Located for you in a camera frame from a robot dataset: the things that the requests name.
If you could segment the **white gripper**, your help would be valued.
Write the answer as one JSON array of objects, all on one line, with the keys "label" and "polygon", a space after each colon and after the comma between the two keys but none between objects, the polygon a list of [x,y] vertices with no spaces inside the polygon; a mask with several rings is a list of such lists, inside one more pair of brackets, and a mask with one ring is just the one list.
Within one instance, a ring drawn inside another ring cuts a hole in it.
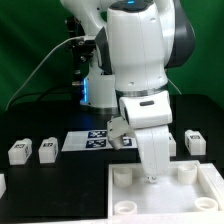
[{"label": "white gripper", "polygon": [[157,177],[168,170],[169,129],[167,125],[134,131],[141,164],[147,181],[157,182]]}]

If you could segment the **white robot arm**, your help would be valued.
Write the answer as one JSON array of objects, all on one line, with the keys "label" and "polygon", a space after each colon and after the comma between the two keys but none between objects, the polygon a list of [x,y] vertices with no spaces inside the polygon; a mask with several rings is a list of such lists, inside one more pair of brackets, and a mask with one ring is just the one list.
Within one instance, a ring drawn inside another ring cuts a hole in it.
[{"label": "white robot arm", "polygon": [[107,139],[118,150],[125,135],[137,142],[147,180],[168,170],[172,122],[166,70],[194,50],[194,31],[180,0],[60,0],[81,27],[79,56],[89,47],[80,106],[117,114]]}]

